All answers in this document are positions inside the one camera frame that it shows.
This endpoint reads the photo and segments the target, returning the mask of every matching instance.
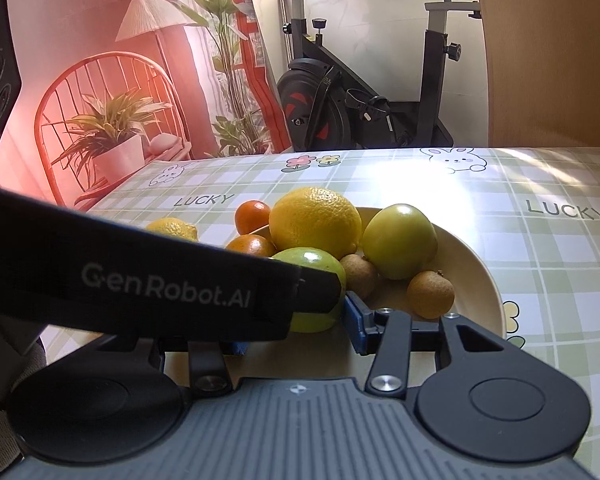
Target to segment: pink wall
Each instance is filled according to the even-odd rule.
[[[34,141],[42,95],[65,69],[109,50],[137,52],[160,62],[152,34],[115,43],[131,0],[8,0],[23,88],[0,143],[0,186],[53,201]],[[196,156],[217,149],[185,31],[163,32],[166,55],[188,125],[195,125]]]

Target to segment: white wall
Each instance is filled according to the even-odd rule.
[[[420,96],[428,0],[305,0],[311,18],[326,18],[324,45],[379,94]],[[276,78],[284,72],[277,0],[254,0]],[[481,20],[449,14],[449,41],[462,44],[459,62],[446,61],[440,117],[458,146],[488,143],[487,65]]]

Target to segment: small brown fruit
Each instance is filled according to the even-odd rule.
[[[371,262],[357,254],[349,254],[340,260],[347,275],[347,290],[359,295],[361,300],[378,286],[378,271]]]
[[[436,319],[451,310],[456,294],[442,272],[424,270],[414,276],[407,288],[410,310],[424,319]]]

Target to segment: cartoon bunny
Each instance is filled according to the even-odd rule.
[[[155,186],[156,184],[171,182],[172,180],[176,179],[176,177],[179,177],[182,174],[185,167],[186,166],[179,166],[177,164],[174,164],[173,166],[165,168],[164,170],[162,170],[162,173],[160,175],[154,176],[149,181],[149,186]]]
[[[425,155],[430,155],[429,160],[445,168],[447,173],[456,171],[484,171],[487,161],[475,155],[473,148],[421,148]]]

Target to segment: lamp shade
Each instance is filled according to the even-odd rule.
[[[167,0],[131,0],[116,41],[172,25],[197,25]]]

